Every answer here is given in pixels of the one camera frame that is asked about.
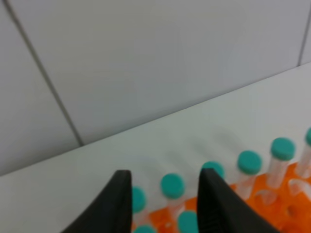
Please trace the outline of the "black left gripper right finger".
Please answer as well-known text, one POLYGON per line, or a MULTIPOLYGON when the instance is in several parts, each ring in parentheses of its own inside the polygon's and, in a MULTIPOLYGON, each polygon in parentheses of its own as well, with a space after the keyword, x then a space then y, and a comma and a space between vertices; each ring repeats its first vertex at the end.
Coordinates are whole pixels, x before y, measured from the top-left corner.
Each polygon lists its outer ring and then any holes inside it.
POLYGON ((200 172, 197 196, 200 233, 277 233, 211 168, 200 172))

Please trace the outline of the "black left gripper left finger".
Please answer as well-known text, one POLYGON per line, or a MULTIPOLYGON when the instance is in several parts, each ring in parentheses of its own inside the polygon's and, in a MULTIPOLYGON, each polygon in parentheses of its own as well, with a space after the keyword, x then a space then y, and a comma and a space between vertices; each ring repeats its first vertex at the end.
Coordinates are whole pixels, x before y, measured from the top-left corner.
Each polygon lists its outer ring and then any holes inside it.
POLYGON ((129 233, 132 228, 132 174, 117 170, 95 200, 65 233, 129 233))

